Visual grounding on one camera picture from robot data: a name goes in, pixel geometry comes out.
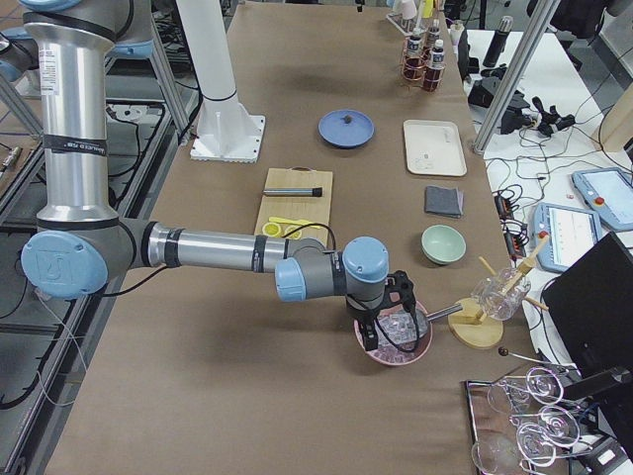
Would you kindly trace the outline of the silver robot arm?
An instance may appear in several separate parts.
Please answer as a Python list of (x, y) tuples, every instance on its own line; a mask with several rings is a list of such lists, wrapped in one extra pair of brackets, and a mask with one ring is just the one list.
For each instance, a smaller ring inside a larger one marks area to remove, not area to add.
[(284, 301), (342, 295), (368, 350), (390, 300), (389, 257), (372, 237), (344, 250), (289, 240), (168, 228), (125, 219), (109, 203), (105, 59), (153, 53), (146, 1), (28, 1), (24, 25), (39, 48), (47, 202), (22, 251), (28, 279), (76, 299), (138, 267), (205, 266), (271, 272)]

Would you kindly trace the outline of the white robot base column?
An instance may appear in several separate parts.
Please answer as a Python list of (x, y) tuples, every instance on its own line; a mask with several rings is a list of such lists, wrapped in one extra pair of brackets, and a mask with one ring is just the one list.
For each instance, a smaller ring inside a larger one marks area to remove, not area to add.
[(256, 162), (265, 118), (238, 99), (221, 3), (181, 0), (177, 8), (203, 97), (191, 157)]

